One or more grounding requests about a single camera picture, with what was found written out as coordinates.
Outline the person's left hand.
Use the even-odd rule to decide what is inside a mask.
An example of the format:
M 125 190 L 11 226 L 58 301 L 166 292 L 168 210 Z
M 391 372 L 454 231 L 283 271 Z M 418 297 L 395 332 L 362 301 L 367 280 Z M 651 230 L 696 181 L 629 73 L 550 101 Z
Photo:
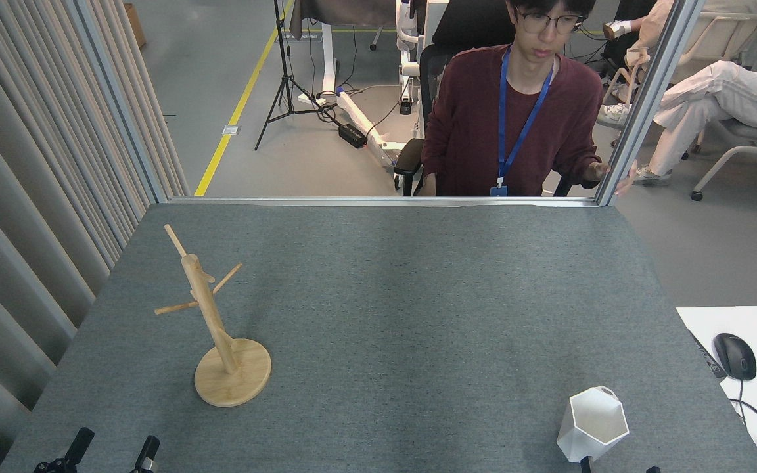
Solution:
M 608 164 L 603 162 L 592 162 L 588 168 L 586 168 L 583 174 L 582 180 L 587 182 L 601 181 L 606 174 L 610 173 L 612 168 Z M 623 177 L 618 181 L 614 194 L 616 196 L 622 195 L 633 185 L 637 177 L 637 162 L 631 164 L 627 177 Z

